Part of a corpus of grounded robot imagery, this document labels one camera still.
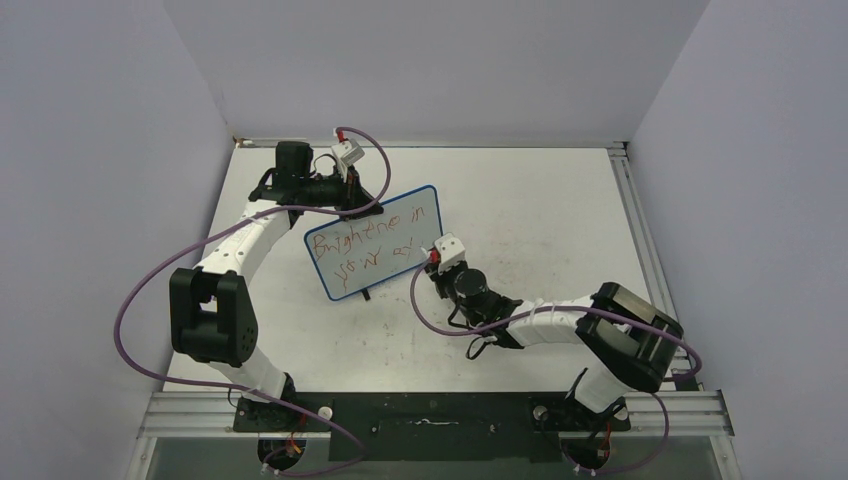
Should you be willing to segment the blue framed whiteboard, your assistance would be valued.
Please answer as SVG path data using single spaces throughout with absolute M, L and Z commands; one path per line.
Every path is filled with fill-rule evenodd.
M 340 301 L 417 268 L 421 248 L 444 234 L 438 192 L 421 186 L 383 204 L 384 213 L 309 230 L 304 244 L 325 294 Z

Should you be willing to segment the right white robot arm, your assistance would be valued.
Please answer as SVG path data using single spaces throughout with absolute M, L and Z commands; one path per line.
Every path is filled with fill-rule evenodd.
M 578 430 L 605 427 L 629 392 L 658 392 L 683 343 L 684 330 L 675 319 L 615 282 L 576 300 L 530 301 L 491 290 L 484 273 L 464 261 L 450 268 L 432 262 L 420 271 L 453 305 L 446 336 L 512 350 L 582 345 L 593 354 L 560 414 Z

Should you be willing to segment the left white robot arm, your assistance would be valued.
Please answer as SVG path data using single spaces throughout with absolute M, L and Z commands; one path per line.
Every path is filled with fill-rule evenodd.
M 261 351 L 249 284 L 304 213 L 351 220 L 382 212 L 381 197 L 367 191 L 354 166 L 363 154 L 354 140 L 341 138 L 329 153 L 331 172 L 321 174 L 312 169 L 309 143 L 279 142 L 273 166 L 248 194 L 238 222 L 213 236 L 215 248 L 199 263 L 169 279 L 173 349 L 221 373 L 219 388 L 258 404 L 259 417 L 276 431 L 302 417 L 333 423 L 299 406 L 291 375 Z

